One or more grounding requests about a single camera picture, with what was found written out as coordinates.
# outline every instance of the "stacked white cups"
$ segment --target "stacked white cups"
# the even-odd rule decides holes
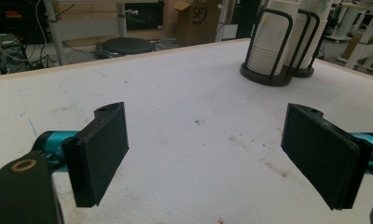
[[[289,14],[295,22],[297,10],[299,9],[299,1],[300,0],[270,0],[267,8],[285,12]],[[270,75],[287,28],[288,19],[286,17],[271,13],[265,13],[263,15],[261,23],[259,23],[256,31],[256,38],[251,48],[250,58],[247,62],[247,67],[250,70],[262,75]],[[286,45],[274,75],[280,74],[287,56],[287,51],[288,46]]]
[[[311,44],[307,46],[307,42],[309,41],[309,38],[311,36],[311,33],[314,29],[314,25],[316,24],[316,19],[314,17],[311,17],[311,21],[309,24],[309,28],[303,38],[302,45],[300,46],[300,49],[297,53],[297,57],[292,65],[293,68],[297,67],[297,63],[300,61],[300,58],[302,56],[303,50],[307,47],[308,51],[305,55],[305,57],[302,59],[302,64],[299,67],[300,69],[305,69],[309,66],[309,63],[311,62],[312,55],[315,52],[315,49],[317,48],[317,44],[320,41],[320,37],[323,34],[324,28],[326,26],[327,17],[329,15],[329,10],[332,6],[333,0],[300,0],[300,9],[307,10],[309,12],[315,13],[318,18],[320,19],[320,22],[318,24],[318,29],[311,41]],[[290,41],[289,41],[289,50],[286,55],[286,59],[284,62],[284,65],[289,66],[292,60],[292,57],[294,55],[294,52],[297,48],[297,42],[301,38],[303,28],[305,26],[307,17],[304,14],[297,14],[297,19],[294,22],[294,31],[291,34]]]

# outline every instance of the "black stool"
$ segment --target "black stool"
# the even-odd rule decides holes
[[[106,58],[148,53],[154,49],[155,45],[151,42],[133,37],[113,38],[103,42],[101,45],[101,52],[107,56]]]

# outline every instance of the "table surface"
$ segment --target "table surface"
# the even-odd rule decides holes
[[[76,208],[68,175],[53,175],[66,223],[369,223],[373,176],[352,210],[331,211],[280,144],[288,103],[373,132],[373,77],[316,60],[310,78],[263,86],[239,72],[248,43],[0,76],[0,168],[125,102],[131,149],[100,206]]]

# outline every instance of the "stool seat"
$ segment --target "stool seat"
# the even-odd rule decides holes
[[[103,50],[121,55],[140,54],[153,51],[155,45],[147,40],[133,37],[119,37],[103,42]]]

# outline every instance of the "cardboard box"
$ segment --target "cardboard box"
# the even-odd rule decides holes
[[[172,8],[178,11],[177,43],[183,46],[215,42],[222,0],[177,1]]]

